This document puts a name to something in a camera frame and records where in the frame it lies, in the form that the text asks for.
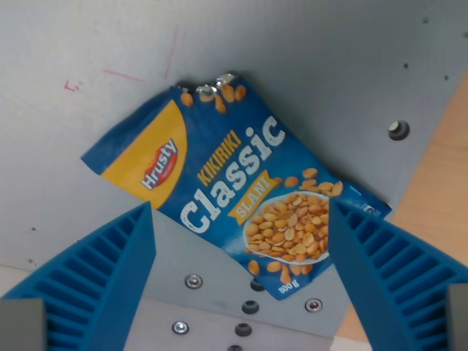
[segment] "yellow corner label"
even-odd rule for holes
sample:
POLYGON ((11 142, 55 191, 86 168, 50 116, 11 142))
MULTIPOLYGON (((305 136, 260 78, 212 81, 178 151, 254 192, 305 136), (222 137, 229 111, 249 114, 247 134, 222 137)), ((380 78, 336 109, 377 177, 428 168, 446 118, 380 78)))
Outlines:
POLYGON ((243 224, 277 184, 277 181, 270 178, 268 170, 264 170, 258 175, 228 216, 237 219, 238 224, 243 224))
POLYGON ((159 208, 177 184, 186 153, 184 117, 171 100, 102 176, 159 208))

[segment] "blue snack package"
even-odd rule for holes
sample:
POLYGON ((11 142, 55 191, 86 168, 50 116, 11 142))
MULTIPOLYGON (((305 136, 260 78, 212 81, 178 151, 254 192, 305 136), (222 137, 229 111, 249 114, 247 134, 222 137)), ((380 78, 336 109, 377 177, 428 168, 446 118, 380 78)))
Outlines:
POLYGON ((277 300, 331 265, 328 199, 390 208, 331 175, 243 79, 172 87, 83 156, 98 175, 228 253, 277 300))

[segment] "screw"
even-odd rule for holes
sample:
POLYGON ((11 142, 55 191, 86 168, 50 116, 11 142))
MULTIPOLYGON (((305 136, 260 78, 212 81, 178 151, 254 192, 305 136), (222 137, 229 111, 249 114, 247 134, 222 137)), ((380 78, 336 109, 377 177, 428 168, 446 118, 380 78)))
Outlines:
POLYGON ((189 289, 200 289, 203 285, 203 279, 198 274, 190 274, 185 278, 185 285, 189 289))
POLYGON ((181 321, 175 322, 173 324, 173 332, 177 335, 187 334, 189 332, 189 325, 181 321))
POLYGON ((318 312, 322 309, 323 303, 318 298, 311 298, 306 301, 306 310, 311 313, 318 312))

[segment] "hole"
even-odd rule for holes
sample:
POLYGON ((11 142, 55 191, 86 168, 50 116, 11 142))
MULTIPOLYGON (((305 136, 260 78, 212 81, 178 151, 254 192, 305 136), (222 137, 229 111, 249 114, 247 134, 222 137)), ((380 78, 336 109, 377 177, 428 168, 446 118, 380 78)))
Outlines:
POLYGON ((406 121, 394 121, 388 127, 388 137, 391 140, 403 140, 410 134, 410 125, 406 121))
POLYGON ((308 312, 315 313, 322 309, 323 304, 322 301, 318 298, 311 298, 310 300, 306 301, 305 307, 308 312))
POLYGON ((247 323, 240 323, 236 325, 234 332, 237 336, 249 336, 252 334, 252 327, 247 323))
POLYGON ((245 314, 255 314, 258 312, 259 309, 259 304, 253 300, 246 301, 242 305, 242 312, 245 314))
POLYGON ((261 285, 261 283, 259 283, 255 278, 253 278, 252 281, 250 282, 250 287, 254 291, 263 291, 263 290, 265 290, 263 285, 261 285))

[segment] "bowl of peanuts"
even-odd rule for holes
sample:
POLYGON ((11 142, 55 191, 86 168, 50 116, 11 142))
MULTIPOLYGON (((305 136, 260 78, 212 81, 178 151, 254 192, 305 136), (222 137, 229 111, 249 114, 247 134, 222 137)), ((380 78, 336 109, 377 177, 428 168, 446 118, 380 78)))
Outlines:
POLYGON ((328 209, 326 196, 307 191, 265 201, 244 225, 246 252, 295 265, 324 260, 328 209))

